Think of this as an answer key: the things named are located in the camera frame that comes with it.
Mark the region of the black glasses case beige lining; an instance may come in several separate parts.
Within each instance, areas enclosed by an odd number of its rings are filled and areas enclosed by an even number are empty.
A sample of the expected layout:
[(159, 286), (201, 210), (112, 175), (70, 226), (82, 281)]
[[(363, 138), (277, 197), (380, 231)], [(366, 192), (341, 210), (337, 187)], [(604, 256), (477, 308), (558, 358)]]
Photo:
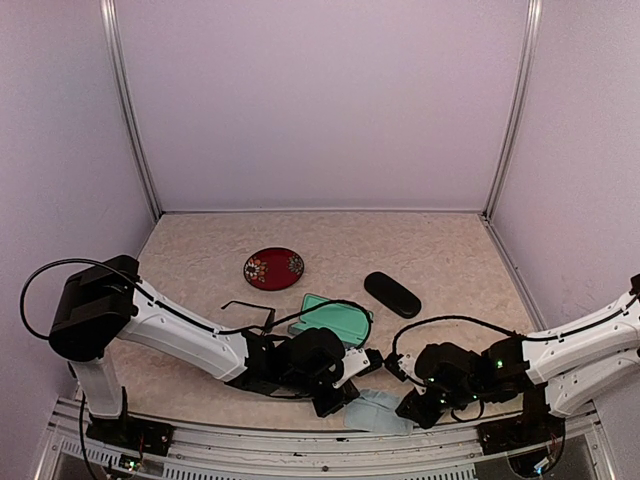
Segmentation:
[(422, 309), (422, 303), (414, 293), (381, 271), (368, 274), (363, 285), (374, 299), (404, 319), (416, 317)]

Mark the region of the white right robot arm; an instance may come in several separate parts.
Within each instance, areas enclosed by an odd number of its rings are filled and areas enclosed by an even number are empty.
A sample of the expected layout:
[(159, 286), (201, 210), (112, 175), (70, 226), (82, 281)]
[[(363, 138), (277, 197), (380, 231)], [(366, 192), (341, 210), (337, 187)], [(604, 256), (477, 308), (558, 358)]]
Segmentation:
[(523, 444), (546, 432), (551, 418), (566, 418), (639, 370), (639, 279), (602, 309), (559, 328), (523, 335), (506, 331), (481, 353), (451, 342), (426, 345), (417, 357), (397, 350), (384, 366), (412, 391), (396, 409), (422, 428), (445, 412), (523, 399), (511, 433)]

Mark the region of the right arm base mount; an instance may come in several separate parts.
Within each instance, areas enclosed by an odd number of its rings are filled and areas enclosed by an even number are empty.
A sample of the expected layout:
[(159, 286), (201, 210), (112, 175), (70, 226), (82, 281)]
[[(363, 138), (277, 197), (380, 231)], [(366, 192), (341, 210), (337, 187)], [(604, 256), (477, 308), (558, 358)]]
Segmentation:
[(492, 455), (563, 437), (566, 426), (564, 418), (550, 413), (545, 387), (538, 386), (524, 392), (519, 415), (483, 422), (477, 431), (483, 454)]

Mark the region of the blue cloth pouch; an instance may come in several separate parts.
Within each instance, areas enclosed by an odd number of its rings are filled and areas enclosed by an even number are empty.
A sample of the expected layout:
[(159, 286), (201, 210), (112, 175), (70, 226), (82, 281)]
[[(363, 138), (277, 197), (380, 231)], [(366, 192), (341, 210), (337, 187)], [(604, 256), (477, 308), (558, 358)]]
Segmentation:
[(344, 426), (376, 434), (410, 435), (414, 423), (399, 417), (395, 410), (401, 398), (384, 391), (364, 389), (345, 407)]

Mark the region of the blue-grey hard glasses case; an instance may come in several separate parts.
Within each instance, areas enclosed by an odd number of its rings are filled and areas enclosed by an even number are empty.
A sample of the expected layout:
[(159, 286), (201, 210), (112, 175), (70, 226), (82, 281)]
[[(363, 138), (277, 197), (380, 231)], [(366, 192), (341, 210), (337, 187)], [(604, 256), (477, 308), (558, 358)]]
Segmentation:
[(327, 301), (318, 295), (305, 294), (301, 306), (304, 314), (287, 327), (288, 333), (297, 336), (310, 328), (328, 328), (348, 348), (364, 346), (371, 328), (363, 311), (351, 305), (331, 304), (309, 312), (312, 307)]

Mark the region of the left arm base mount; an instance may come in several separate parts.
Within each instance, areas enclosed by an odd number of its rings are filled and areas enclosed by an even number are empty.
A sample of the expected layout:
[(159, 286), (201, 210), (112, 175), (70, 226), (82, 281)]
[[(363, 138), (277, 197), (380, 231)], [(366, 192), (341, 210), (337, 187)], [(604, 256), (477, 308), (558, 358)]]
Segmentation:
[(115, 419), (101, 419), (89, 414), (86, 435), (104, 444), (135, 450), (139, 454), (166, 457), (175, 427), (169, 423), (143, 419), (128, 412), (128, 396), (122, 391), (122, 411)]

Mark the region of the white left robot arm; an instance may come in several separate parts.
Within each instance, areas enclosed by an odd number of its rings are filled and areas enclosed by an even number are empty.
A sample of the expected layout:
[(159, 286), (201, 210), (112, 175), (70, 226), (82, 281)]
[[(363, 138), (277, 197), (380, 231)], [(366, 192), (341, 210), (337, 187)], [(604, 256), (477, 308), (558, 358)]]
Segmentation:
[(65, 282), (48, 343), (71, 364), (90, 414), (118, 444), (133, 443), (140, 424), (126, 412), (108, 355), (116, 339), (175, 357), (238, 390), (309, 399), (319, 417), (356, 399), (354, 378), (382, 366), (379, 351), (347, 347), (325, 326), (287, 337), (265, 325), (231, 329), (208, 321), (144, 281), (128, 255), (80, 263), (83, 271)]

